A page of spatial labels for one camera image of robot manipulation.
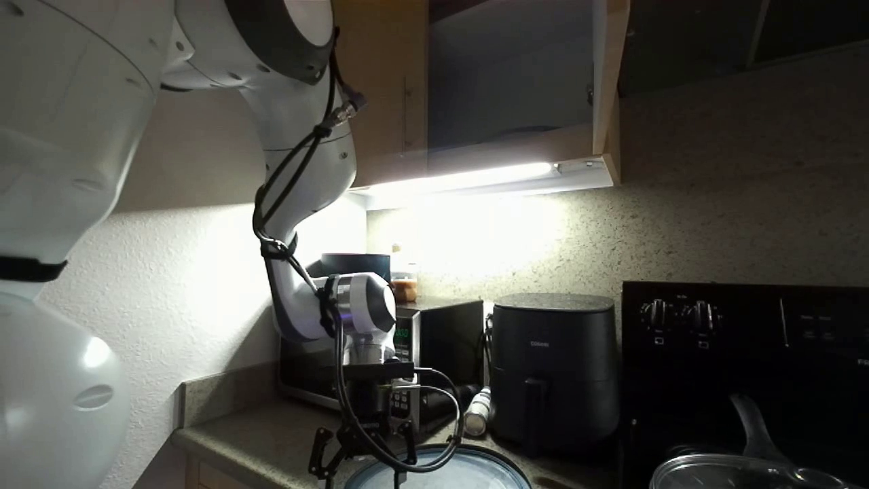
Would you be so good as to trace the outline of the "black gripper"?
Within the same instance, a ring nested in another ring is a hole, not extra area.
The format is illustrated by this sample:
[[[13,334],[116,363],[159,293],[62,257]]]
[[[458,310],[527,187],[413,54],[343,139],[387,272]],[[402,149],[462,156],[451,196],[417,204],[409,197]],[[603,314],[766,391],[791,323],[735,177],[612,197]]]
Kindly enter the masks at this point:
[[[417,469],[416,425],[400,421],[390,395],[409,387],[413,365],[402,360],[349,363],[335,368],[339,429],[316,429],[307,471],[332,481],[349,455],[371,452],[393,477]]]

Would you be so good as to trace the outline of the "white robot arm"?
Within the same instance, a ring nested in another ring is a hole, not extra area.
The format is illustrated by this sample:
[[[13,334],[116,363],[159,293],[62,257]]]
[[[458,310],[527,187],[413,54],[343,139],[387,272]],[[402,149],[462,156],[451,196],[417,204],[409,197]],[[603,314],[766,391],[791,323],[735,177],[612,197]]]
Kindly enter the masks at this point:
[[[121,196],[158,95],[234,90],[260,140],[253,200],[268,284],[302,340],[349,311],[393,326],[370,272],[307,276],[295,227],[356,178],[362,95],[337,61],[332,0],[0,0],[2,489],[94,489],[121,443],[116,352],[40,302]]]

